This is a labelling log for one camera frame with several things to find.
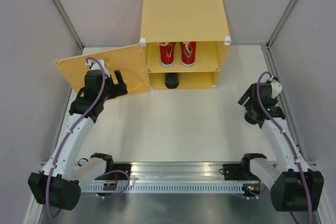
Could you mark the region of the yellow cabinet door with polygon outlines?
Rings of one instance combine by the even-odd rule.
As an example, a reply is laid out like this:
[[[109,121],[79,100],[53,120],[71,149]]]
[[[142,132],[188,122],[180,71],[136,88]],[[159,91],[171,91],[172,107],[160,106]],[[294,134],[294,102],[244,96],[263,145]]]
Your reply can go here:
[[[120,70],[127,85],[128,95],[147,92],[150,89],[146,67],[146,48],[140,44],[124,47],[85,48],[82,55],[54,61],[56,68],[65,77],[75,92],[85,84],[84,77],[89,70],[86,58],[103,60],[105,68],[117,83],[114,71]]]

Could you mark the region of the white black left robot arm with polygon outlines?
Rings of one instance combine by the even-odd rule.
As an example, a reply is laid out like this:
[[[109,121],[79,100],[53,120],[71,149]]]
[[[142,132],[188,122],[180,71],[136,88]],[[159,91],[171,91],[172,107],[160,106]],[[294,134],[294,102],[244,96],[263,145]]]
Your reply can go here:
[[[127,94],[127,85],[120,70],[114,71],[114,83],[108,73],[89,70],[85,85],[78,91],[69,110],[69,118],[63,139],[39,173],[31,173],[28,185],[38,204],[63,210],[73,210],[81,191],[101,177],[114,176],[111,155],[94,153],[78,170],[74,170],[81,146],[104,109],[107,100]]]

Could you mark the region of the black patent loafer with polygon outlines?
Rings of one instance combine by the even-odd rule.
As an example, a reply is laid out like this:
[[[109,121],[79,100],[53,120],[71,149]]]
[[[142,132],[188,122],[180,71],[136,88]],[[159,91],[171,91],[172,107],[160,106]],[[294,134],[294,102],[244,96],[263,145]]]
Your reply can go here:
[[[258,124],[259,118],[260,118],[260,113],[258,110],[251,109],[251,110],[247,110],[245,113],[245,120],[251,125]]]
[[[178,75],[177,72],[169,72],[165,74],[165,86],[168,89],[176,89],[179,86]]]

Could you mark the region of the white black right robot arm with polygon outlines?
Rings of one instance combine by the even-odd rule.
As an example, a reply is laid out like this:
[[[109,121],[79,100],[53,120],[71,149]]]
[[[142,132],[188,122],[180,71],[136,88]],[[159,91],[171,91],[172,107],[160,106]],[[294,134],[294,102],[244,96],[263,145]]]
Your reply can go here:
[[[245,179],[256,176],[264,183],[276,211],[316,211],[324,178],[305,161],[288,131],[285,114],[277,105],[281,90],[275,80],[253,83],[239,99],[246,110],[245,120],[259,126],[277,161],[273,166],[264,154],[248,153],[241,159],[239,172]]]

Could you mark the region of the red canvas sneaker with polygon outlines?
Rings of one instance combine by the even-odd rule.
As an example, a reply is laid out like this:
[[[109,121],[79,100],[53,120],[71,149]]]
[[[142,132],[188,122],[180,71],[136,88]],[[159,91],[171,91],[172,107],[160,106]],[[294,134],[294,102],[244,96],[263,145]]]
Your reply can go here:
[[[164,67],[170,67],[174,62],[176,42],[158,42],[160,48],[160,62]]]
[[[180,42],[180,46],[181,46],[182,64],[186,67],[193,66],[195,63],[196,42],[195,41]]]

